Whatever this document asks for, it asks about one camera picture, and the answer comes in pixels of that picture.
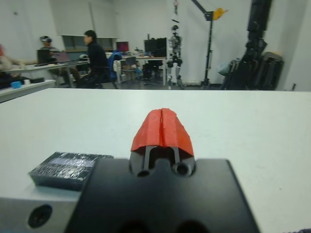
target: person wearing vr headset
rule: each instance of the person wearing vr headset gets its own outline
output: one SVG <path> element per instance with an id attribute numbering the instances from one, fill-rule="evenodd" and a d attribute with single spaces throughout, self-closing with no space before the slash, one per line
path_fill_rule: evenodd
<path id="1" fill-rule="evenodd" d="M 41 41 L 43 42 L 43 47 L 40 48 L 41 50 L 50 50 L 50 55 L 51 55 L 51 61 L 55 61 L 55 57 L 54 57 L 54 53 L 55 52 L 60 52 L 60 50 L 58 50 L 57 48 L 52 46 L 52 39 L 48 36 L 42 36 L 40 37 Z M 70 73 L 73 75 L 74 79 L 76 80 L 76 84 L 79 85 L 80 83 L 80 74 L 79 71 L 74 68 L 74 67 L 70 67 Z M 57 76 L 62 76 L 64 78 L 64 81 L 66 84 L 69 84 L 69 77 L 68 77 L 68 73 L 66 71 L 65 68 L 61 68 L 61 69 L 51 69 L 49 70 L 49 72 L 51 72 L 54 75 Z"/>

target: desk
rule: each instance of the desk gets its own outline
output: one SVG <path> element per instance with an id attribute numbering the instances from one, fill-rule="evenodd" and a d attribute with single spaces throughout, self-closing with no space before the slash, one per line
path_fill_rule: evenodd
<path id="1" fill-rule="evenodd" d="M 63 64 L 57 64 L 57 65 L 46 65 L 46 66 L 41 66 L 41 67 L 26 66 L 24 69 L 10 69 L 10 70 L 6 70 L 5 72 L 6 73 L 30 73 L 32 74 L 33 72 L 36 72 L 36 71 L 66 68 L 68 77 L 70 77 L 69 67 L 74 67 L 74 66 L 84 65 L 84 64 L 88 64 L 88 61 L 63 63 Z M 70 82 L 70 87 L 73 87 L 73 82 L 71 78 L 69 78 L 69 82 Z"/>
<path id="2" fill-rule="evenodd" d="M 55 87 L 55 80 L 46 80 L 42 83 L 23 85 L 21 88 L 13 89 L 11 87 L 0 90 L 0 103 L 25 96 L 47 88 Z"/>
<path id="3" fill-rule="evenodd" d="M 126 61 L 127 57 L 132 57 L 132 56 L 124 56 L 124 57 L 122 57 L 121 61 Z M 162 66 L 163 67 L 163 86 L 166 85 L 166 63 L 167 63 L 167 57 L 148 57 L 148 56 L 145 56 L 145 57 L 136 57 L 136 60 L 137 61 L 162 61 L 163 62 L 163 66 Z M 119 84 L 121 83 L 120 75 L 121 75 L 121 71 L 118 70 L 117 77 L 118 77 L 118 83 Z"/>
<path id="4" fill-rule="evenodd" d="M 310 103 L 303 92 L 39 91 L 0 104 L 0 197 L 77 200 L 77 192 L 35 187 L 27 173 L 55 151 L 129 158 L 147 114 L 168 107 L 196 159 L 231 161 L 262 233 L 310 228 Z"/>

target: black box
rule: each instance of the black box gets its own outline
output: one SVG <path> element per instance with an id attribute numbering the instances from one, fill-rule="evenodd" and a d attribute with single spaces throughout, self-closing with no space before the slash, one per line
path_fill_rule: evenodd
<path id="1" fill-rule="evenodd" d="M 81 191 L 98 158 L 113 156 L 55 152 L 29 175 L 36 185 Z"/>

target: laptop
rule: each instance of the laptop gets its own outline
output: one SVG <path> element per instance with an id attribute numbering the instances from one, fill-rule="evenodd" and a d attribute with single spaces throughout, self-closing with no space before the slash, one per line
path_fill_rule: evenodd
<path id="1" fill-rule="evenodd" d="M 54 57 L 56 58 L 58 63 L 75 63 L 77 61 L 72 61 L 69 59 L 68 54 L 66 52 L 55 52 Z"/>
<path id="2" fill-rule="evenodd" d="M 37 50 L 38 65 L 50 64 L 52 58 L 50 56 L 50 50 Z"/>

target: blue object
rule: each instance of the blue object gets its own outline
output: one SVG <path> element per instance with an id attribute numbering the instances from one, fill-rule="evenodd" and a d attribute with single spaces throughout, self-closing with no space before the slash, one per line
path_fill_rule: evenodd
<path id="1" fill-rule="evenodd" d="M 20 81 L 12 82 L 11 86 L 13 87 L 13 89 L 19 89 L 21 88 L 21 82 Z"/>
<path id="2" fill-rule="evenodd" d="M 109 75 L 110 80 L 116 80 L 117 73 L 113 70 L 113 62 L 119 61 L 122 59 L 122 54 L 118 50 L 114 50 L 111 56 L 108 58 L 108 66 L 109 66 Z"/>

